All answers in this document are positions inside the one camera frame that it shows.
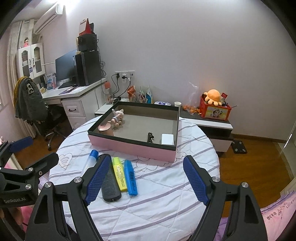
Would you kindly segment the clear bottle blue cap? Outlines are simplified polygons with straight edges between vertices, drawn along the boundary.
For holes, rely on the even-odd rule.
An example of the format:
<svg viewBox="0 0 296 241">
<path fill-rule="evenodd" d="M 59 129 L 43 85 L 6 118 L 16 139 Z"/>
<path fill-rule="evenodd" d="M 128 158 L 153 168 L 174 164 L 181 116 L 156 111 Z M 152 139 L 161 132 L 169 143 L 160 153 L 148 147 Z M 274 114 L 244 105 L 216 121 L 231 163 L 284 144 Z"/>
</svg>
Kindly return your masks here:
<svg viewBox="0 0 296 241">
<path fill-rule="evenodd" d="M 92 168 L 95 166 L 97 159 L 99 156 L 99 152 L 97 150 L 92 150 L 90 155 L 88 156 L 86 163 L 82 169 L 81 176 L 87 171 L 87 169 Z"/>
</svg>

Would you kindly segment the yellow highlighter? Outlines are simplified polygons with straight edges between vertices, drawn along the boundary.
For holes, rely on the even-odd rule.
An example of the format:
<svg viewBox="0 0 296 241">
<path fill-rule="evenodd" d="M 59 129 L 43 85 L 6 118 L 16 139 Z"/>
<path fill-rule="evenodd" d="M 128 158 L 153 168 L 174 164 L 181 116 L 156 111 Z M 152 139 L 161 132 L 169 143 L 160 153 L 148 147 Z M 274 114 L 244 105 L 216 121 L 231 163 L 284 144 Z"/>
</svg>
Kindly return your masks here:
<svg viewBox="0 0 296 241">
<path fill-rule="evenodd" d="M 119 157 L 113 157 L 112 166 L 113 166 L 115 178 L 117 180 L 117 184 L 119 186 L 119 190 L 121 192 L 127 191 L 124 169 Z"/>
</svg>

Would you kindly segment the blue highlighter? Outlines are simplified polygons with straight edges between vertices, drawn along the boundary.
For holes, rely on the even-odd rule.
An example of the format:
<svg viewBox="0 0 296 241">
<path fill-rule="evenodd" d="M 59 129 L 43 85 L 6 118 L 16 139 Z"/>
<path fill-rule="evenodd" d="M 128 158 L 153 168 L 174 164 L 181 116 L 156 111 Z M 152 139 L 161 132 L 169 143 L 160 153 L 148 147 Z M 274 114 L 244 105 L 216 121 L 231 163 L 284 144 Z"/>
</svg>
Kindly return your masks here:
<svg viewBox="0 0 296 241">
<path fill-rule="evenodd" d="M 137 183 L 135 179 L 135 174 L 133 170 L 133 166 L 130 160 L 125 160 L 124 162 L 124 173 L 125 180 L 127 185 L 127 190 L 130 196 L 137 196 Z"/>
</svg>

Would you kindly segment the rose gold round tin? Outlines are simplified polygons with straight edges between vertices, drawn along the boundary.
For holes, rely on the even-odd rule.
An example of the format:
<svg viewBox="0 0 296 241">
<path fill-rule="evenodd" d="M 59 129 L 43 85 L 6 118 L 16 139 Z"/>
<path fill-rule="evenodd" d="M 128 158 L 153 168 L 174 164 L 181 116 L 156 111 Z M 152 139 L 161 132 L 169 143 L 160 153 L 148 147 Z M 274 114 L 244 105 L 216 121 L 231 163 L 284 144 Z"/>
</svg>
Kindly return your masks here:
<svg viewBox="0 0 296 241">
<path fill-rule="evenodd" d="M 98 126 L 98 131 L 100 134 L 107 136 L 114 136 L 111 123 L 104 123 Z"/>
</svg>

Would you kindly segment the black hair clip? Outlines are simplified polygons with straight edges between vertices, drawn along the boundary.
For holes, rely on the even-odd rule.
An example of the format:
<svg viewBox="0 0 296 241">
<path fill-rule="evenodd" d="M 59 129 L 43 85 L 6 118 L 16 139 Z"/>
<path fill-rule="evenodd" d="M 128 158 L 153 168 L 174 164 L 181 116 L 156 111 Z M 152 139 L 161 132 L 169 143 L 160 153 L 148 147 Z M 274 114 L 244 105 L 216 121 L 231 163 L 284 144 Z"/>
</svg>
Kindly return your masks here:
<svg viewBox="0 0 296 241">
<path fill-rule="evenodd" d="M 153 143 L 153 141 L 154 141 L 154 135 L 153 135 L 153 133 L 148 132 L 148 134 L 147 134 L 147 142 L 148 143 Z"/>
</svg>

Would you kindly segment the pink floral bedding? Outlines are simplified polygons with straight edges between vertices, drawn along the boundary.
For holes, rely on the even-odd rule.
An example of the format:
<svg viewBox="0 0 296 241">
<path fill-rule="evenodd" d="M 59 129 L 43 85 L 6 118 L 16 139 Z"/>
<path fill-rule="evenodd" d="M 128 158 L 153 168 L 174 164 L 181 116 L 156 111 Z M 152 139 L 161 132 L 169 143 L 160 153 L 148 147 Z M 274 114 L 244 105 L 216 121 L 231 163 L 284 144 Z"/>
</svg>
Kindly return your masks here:
<svg viewBox="0 0 296 241">
<path fill-rule="evenodd" d="M 276 240 L 295 212 L 295 191 L 260 209 L 268 240 Z"/>
</svg>

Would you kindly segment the chair with dark jacket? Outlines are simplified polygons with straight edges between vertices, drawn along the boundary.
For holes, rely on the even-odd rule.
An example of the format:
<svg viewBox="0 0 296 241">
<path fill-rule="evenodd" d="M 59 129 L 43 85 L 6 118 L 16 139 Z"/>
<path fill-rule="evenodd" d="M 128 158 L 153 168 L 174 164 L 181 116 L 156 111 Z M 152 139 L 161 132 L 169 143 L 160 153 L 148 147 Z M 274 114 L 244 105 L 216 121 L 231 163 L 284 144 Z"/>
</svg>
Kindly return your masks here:
<svg viewBox="0 0 296 241">
<path fill-rule="evenodd" d="M 48 105 L 42 97 L 36 83 L 30 77 L 18 79 L 14 89 L 14 107 L 17 118 L 35 126 L 51 151 L 51 143 L 60 132 L 60 123 L 66 120 L 66 113 L 61 106 Z"/>
</svg>

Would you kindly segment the black floor scale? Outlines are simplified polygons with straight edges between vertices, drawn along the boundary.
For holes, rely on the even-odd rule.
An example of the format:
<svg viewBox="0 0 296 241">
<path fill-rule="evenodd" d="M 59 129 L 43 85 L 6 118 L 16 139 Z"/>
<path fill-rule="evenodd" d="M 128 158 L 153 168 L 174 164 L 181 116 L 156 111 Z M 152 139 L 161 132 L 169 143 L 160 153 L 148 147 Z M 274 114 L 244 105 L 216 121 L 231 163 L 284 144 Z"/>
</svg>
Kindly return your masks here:
<svg viewBox="0 0 296 241">
<path fill-rule="evenodd" d="M 247 149 L 242 141 L 233 140 L 231 143 L 231 147 L 235 154 L 247 154 Z"/>
</svg>

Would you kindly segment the white striped quilt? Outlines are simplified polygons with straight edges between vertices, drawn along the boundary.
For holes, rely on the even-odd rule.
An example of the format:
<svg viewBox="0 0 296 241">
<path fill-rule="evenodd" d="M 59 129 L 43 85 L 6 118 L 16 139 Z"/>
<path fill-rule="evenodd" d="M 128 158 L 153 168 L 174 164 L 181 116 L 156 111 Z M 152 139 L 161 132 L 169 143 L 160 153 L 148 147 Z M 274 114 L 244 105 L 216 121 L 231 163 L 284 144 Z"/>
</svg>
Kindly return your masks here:
<svg viewBox="0 0 296 241">
<path fill-rule="evenodd" d="M 116 202 L 99 194 L 89 213 L 104 240 L 187 240 L 205 210 L 183 170 L 183 159 L 192 156 L 211 176 L 219 176 L 214 146 L 192 121 L 179 120 L 177 153 L 172 162 L 131 156 L 98 148 L 100 154 L 130 160 L 137 182 L 137 196 L 123 192 Z"/>
</svg>

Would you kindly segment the black computer monitor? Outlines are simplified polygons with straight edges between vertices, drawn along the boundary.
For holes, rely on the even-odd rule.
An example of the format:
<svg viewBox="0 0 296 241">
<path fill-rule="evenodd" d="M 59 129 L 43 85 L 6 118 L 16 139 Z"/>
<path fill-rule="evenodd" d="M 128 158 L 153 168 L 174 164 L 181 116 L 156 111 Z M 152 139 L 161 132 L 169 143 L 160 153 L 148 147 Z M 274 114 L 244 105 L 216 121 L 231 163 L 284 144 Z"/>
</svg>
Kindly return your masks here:
<svg viewBox="0 0 296 241">
<path fill-rule="evenodd" d="M 70 87 L 77 84 L 75 55 L 76 50 L 55 60 L 56 84 L 58 88 Z"/>
</svg>

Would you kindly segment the red printed storage crate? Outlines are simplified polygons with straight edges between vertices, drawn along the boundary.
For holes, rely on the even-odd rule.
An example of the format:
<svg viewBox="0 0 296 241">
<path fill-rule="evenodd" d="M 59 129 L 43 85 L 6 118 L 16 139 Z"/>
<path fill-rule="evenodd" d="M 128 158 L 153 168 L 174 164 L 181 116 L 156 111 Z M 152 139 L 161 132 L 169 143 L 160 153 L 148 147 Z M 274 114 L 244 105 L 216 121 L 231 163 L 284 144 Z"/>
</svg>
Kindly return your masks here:
<svg viewBox="0 0 296 241">
<path fill-rule="evenodd" d="M 199 110 L 202 118 L 210 118 L 214 120 L 227 121 L 231 112 L 231 107 L 214 106 L 205 102 L 205 95 L 202 94 L 200 98 Z"/>
</svg>

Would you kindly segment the red snack bag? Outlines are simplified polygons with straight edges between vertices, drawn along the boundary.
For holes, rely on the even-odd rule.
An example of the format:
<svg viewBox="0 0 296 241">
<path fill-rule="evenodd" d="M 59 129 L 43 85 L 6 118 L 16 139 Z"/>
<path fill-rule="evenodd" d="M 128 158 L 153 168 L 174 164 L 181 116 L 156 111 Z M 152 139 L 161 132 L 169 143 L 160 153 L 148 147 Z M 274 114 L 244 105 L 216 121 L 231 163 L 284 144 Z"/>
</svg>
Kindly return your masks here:
<svg viewBox="0 0 296 241">
<path fill-rule="evenodd" d="M 132 85 L 127 89 L 128 93 L 128 99 L 130 102 L 136 102 L 137 101 L 137 91 L 135 89 L 135 86 Z"/>
</svg>

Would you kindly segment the orange octopus plush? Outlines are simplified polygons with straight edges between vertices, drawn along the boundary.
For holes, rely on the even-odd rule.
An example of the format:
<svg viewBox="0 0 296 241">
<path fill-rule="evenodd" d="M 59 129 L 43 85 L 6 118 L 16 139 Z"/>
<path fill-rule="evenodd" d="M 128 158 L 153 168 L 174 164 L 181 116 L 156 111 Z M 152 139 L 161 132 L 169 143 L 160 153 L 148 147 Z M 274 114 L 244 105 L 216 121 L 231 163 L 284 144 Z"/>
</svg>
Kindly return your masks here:
<svg viewBox="0 0 296 241">
<path fill-rule="evenodd" d="M 209 105 L 221 106 L 221 94 L 216 89 L 211 89 L 208 92 L 204 92 L 205 102 Z"/>
</svg>

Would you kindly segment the black speaker box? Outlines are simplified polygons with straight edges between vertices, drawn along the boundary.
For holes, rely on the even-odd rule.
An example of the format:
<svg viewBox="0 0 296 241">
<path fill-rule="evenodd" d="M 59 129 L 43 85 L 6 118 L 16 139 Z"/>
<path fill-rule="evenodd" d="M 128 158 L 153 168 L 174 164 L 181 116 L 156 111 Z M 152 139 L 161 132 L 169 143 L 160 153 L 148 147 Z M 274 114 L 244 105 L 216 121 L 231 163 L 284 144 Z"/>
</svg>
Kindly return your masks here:
<svg viewBox="0 0 296 241">
<path fill-rule="evenodd" d="M 97 50 L 97 35 L 95 34 L 84 34 L 77 38 L 78 40 L 78 51 L 90 52 Z"/>
</svg>

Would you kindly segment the white paper cup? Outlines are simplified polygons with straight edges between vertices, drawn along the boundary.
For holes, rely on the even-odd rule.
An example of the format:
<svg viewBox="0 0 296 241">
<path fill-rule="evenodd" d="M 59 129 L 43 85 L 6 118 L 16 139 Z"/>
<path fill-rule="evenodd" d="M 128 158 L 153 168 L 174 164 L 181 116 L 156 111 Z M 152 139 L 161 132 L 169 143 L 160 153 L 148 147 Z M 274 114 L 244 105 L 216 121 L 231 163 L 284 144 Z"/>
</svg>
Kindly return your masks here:
<svg viewBox="0 0 296 241">
<path fill-rule="evenodd" d="M 180 107 L 181 107 L 181 105 L 182 105 L 182 103 L 181 103 L 181 102 L 179 102 L 179 101 L 175 101 L 175 102 L 174 102 L 174 106 L 175 106 L 175 107 L 178 107 L 178 108 L 180 108 Z"/>
</svg>

